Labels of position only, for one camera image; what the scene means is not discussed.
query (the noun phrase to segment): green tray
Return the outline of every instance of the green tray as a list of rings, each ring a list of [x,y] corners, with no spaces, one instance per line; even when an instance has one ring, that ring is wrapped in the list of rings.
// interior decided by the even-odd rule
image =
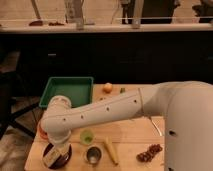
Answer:
[[[39,107],[47,108],[50,99],[56,95],[63,95],[71,100],[72,107],[79,107],[91,103],[93,77],[50,77]]]

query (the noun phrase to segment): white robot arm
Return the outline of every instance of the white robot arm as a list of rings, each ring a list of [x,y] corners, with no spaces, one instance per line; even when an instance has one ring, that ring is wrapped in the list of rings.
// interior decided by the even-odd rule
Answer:
[[[213,86],[203,82],[150,85],[71,109],[64,96],[54,97],[41,121],[54,145],[68,141],[70,130],[105,122],[163,114],[165,171],[213,170]]]

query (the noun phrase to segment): black cabinet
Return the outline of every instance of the black cabinet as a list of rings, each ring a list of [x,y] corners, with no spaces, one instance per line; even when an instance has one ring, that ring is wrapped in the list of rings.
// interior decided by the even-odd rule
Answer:
[[[18,73],[31,95],[41,95],[51,76],[93,76],[95,83],[213,83],[213,32],[0,37],[20,49]]]

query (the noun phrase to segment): wooden table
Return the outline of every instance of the wooden table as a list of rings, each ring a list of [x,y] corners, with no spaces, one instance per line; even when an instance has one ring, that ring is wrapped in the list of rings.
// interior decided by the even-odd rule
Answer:
[[[102,91],[103,85],[94,85],[93,101],[100,98],[108,98],[120,93],[124,87],[126,91],[141,86],[148,85],[113,85],[113,91],[105,94]],[[164,132],[164,120],[162,117],[155,117],[153,121]],[[102,150],[102,158],[95,167],[91,166],[84,160],[85,151],[88,146],[80,144],[80,133],[84,129],[90,129],[95,135],[92,146],[98,146]],[[109,137],[118,153],[119,165],[115,166],[106,151],[103,139]],[[72,131],[70,138],[72,146],[72,157],[68,164],[59,170],[63,171],[163,171],[164,169],[164,152],[155,156],[152,162],[141,163],[136,160],[136,155],[144,152],[151,144],[161,144],[164,148],[164,137],[161,137],[151,121],[147,118],[131,119],[125,121],[112,122],[87,128],[75,129]],[[41,139],[39,133],[36,134],[32,144],[28,159],[25,164],[27,171],[47,171],[42,162],[42,155],[48,142]]]

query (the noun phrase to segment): small cup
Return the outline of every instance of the small cup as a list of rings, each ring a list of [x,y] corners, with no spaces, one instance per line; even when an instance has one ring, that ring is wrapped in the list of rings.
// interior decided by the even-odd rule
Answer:
[[[91,147],[86,152],[86,160],[92,165],[97,165],[101,156],[101,150],[98,147]]]
[[[94,138],[94,135],[93,135],[92,131],[84,130],[83,132],[81,132],[80,140],[81,140],[82,144],[91,145],[93,142],[93,138]]]

